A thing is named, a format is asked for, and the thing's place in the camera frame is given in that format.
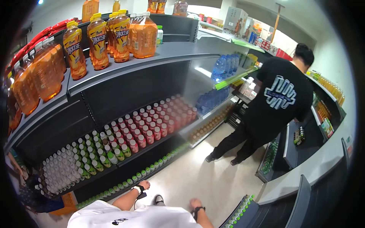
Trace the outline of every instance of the man's arm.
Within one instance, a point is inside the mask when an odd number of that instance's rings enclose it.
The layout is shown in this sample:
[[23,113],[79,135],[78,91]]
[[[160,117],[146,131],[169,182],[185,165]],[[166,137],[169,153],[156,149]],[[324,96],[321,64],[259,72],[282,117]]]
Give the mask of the man's arm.
[[[190,206],[194,210],[195,208],[201,206],[201,201],[199,199],[194,198],[190,200]],[[213,224],[209,221],[209,218],[203,208],[201,208],[198,211],[198,218],[196,220],[196,223],[201,225],[203,228],[214,228]]]
[[[150,188],[150,183],[146,180],[139,183],[140,186],[144,187],[145,190]],[[113,206],[119,207],[121,210],[130,210],[134,205],[139,192],[137,189],[133,189],[127,194],[122,195],[116,201],[113,202]]]

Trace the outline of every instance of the white t-shirt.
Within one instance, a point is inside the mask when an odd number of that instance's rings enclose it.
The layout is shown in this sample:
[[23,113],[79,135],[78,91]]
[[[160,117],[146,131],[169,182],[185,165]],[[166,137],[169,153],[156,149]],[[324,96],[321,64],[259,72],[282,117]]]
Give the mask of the white t-shirt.
[[202,228],[183,208],[144,206],[135,211],[120,210],[102,200],[75,212],[67,228]]

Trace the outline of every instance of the tiled floor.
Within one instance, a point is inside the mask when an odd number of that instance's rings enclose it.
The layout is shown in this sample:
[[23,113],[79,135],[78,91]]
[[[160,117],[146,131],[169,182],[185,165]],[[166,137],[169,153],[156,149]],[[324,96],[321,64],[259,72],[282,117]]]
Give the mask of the tiled floor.
[[[140,204],[151,205],[154,196],[160,194],[166,206],[178,206],[189,210],[189,200],[197,197],[206,207],[214,227],[219,227],[245,194],[257,195],[263,184],[255,177],[264,153],[263,147],[236,166],[231,166],[230,161],[242,145],[214,162],[207,163],[204,160],[233,130],[228,124],[221,125],[194,150],[187,152],[150,178],[151,187],[146,191],[147,197],[138,200],[136,208]],[[36,217],[41,228],[64,228],[70,216],[58,217],[43,213]]]

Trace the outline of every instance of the black t-shirt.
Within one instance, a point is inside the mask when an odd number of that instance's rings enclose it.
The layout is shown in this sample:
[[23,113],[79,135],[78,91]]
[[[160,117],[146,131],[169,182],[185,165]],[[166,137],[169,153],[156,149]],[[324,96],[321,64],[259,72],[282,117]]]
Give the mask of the black t-shirt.
[[313,87],[295,65],[279,57],[268,59],[257,79],[262,86],[243,121],[251,133],[270,141],[294,118],[304,121],[313,102]]

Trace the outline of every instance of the person's leg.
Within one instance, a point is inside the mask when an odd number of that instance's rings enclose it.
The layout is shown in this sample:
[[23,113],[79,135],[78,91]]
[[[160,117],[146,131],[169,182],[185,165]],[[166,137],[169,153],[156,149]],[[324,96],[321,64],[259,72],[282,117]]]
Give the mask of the person's leg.
[[244,142],[247,139],[247,132],[245,130],[245,126],[240,124],[237,129],[231,133],[229,136],[225,137],[218,146],[216,146],[213,152],[208,155],[205,160],[207,162],[211,162],[213,160],[217,160],[223,156],[230,149],[238,146],[240,143]]

